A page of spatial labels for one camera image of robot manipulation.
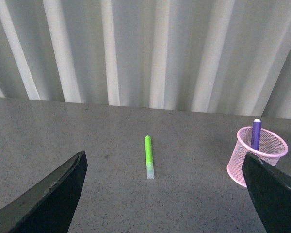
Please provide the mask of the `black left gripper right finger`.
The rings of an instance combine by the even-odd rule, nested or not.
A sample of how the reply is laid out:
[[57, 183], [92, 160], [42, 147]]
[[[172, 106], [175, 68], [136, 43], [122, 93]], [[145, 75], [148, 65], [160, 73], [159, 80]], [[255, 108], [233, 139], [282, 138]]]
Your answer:
[[242, 172], [266, 232], [291, 233], [291, 176], [250, 152]]

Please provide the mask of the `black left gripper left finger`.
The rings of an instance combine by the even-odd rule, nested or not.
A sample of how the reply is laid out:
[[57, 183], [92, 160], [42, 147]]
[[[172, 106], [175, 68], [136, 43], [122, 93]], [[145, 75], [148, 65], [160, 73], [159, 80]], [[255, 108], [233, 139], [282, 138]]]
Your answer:
[[87, 158], [78, 152], [0, 209], [0, 233], [66, 233], [81, 197]]

